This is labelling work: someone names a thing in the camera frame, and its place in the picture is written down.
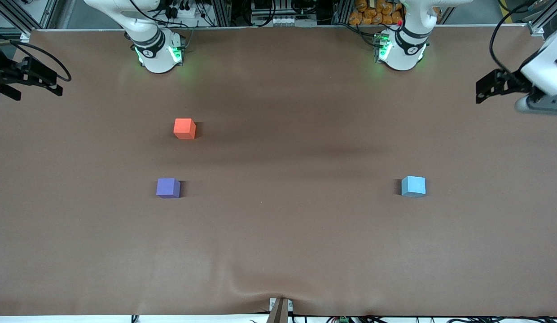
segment brown table surface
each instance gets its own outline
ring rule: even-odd
[[[414,70],[346,29],[197,31],[153,75],[122,32],[35,32],[73,73],[0,100],[0,315],[557,315],[557,117],[474,104],[492,28]],[[539,48],[496,41],[510,68]],[[200,137],[172,135],[175,118]],[[425,176],[428,197],[395,194]],[[155,196],[157,178],[184,197]]]

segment blue cube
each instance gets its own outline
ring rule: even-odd
[[[180,182],[176,178],[159,178],[157,196],[162,198],[179,198]]]
[[[422,197],[426,195],[426,178],[406,176],[402,180],[402,196]]]

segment cube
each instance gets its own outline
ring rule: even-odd
[[[174,119],[174,130],[172,131],[178,139],[194,139],[197,125],[190,118]]]
[[[179,198],[180,182],[176,178],[159,178],[157,196],[162,198]]]
[[[406,176],[402,180],[402,196],[422,197],[426,195],[426,178]]]

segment purple cube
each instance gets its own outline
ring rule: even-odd
[[[176,178],[159,178],[157,196],[162,198],[179,198],[180,182]]]

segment orange cube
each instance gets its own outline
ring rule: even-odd
[[[174,135],[178,139],[194,139],[197,125],[190,118],[174,119]]]

